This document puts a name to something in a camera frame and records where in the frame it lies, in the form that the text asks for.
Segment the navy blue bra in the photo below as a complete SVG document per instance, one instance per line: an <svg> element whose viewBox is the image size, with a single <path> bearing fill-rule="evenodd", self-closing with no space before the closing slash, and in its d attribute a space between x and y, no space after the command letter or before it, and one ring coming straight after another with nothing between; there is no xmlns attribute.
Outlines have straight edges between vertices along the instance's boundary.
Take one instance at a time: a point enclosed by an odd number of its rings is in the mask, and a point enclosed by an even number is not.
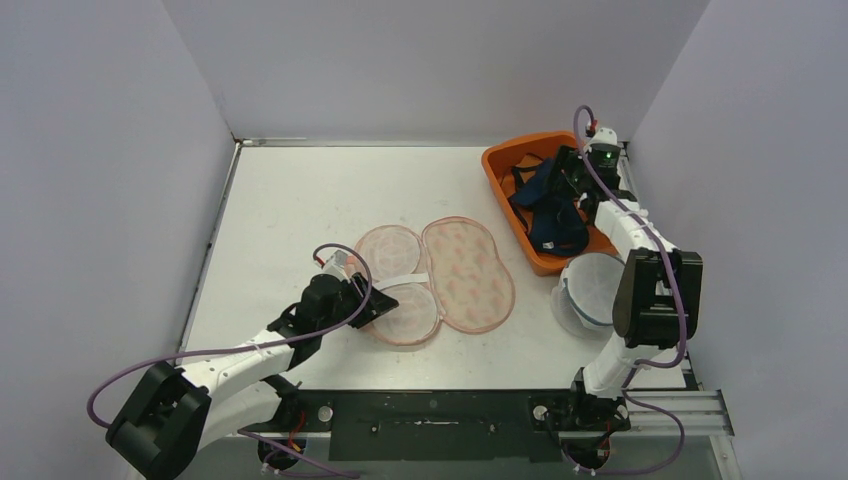
<svg viewBox="0 0 848 480"><path fill-rule="evenodd" d="M588 247L590 235L574 201L561 189L564 178L554 169L554 163L547 158L512 199L526 208L530 221L526 236L536 253L572 257Z"/></svg>

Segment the pink carrot-print laundry bag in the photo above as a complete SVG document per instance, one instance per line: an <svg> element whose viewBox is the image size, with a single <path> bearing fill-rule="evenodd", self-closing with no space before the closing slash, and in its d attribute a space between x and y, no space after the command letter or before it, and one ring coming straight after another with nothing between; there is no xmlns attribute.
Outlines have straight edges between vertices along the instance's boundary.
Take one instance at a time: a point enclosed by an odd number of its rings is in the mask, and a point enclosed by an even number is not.
<svg viewBox="0 0 848 480"><path fill-rule="evenodd" d="M393 346L427 342L446 325L463 334L483 334L512 314L516 289L494 237L479 222L453 216L421 232L384 225L366 232L347 261L346 272L368 266L376 289L399 306L366 330Z"/></svg>

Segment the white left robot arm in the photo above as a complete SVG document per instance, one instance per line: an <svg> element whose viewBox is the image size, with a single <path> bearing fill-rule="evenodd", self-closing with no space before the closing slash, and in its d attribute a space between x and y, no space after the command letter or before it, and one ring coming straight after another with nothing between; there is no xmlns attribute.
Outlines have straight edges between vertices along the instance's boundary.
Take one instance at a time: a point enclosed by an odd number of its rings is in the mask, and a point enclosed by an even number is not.
<svg viewBox="0 0 848 480"><path fill-rule="evenodd" d="M298 302L244 343L207 350L197 362L155 361L105 440L144 478L174 479L205 446L243 427L286 430L299 405L283 373L314 355L324 335L362 328L398 306L361 273L316 275Z"/></svg>

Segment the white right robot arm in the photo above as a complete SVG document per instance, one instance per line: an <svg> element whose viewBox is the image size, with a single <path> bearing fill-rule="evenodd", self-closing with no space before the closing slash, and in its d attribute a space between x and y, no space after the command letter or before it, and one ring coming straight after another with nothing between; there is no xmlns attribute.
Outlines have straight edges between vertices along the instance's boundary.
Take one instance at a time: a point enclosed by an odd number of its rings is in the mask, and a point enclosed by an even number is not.
<svg viewBox="0 0 848 480"><path fill-rule="evenodd" d="M555 318L574 331L609 338L575 376L565 402L568 421L593 427L641 369L678 365L697 329L703 261L663 238L635 196L616 188L619 148L559 148L551 172L558 191L579 202L612 254L570 259L551 292Z"/></svg>

